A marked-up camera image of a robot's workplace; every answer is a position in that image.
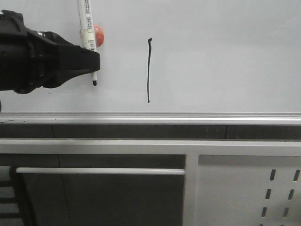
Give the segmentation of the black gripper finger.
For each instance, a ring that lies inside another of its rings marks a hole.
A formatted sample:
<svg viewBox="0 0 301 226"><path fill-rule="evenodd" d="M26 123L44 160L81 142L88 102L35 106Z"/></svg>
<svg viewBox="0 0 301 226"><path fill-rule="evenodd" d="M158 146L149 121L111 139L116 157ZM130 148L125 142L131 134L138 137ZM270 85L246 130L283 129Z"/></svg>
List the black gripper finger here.
<svg viewBox="0 0 301 226"><path fill-rule="evenodd" d="M45 37L55 43L50 47L46 61L49 77L43 87L53 89L80 75L100 70L100 54L74 45L54 32L45 32Z"/></svg>

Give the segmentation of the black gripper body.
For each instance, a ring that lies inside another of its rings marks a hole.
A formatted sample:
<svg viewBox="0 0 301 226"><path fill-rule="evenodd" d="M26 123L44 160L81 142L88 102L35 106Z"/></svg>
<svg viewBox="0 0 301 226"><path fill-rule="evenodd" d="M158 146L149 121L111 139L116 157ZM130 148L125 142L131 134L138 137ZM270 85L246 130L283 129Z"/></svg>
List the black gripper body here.
<svg viewBox="0 0 301 226"><path fill-rule="evenodd" d="M27 94L42 86L58 68L58 46L28 29L23 15L0 12L0 89Z"/></svg>

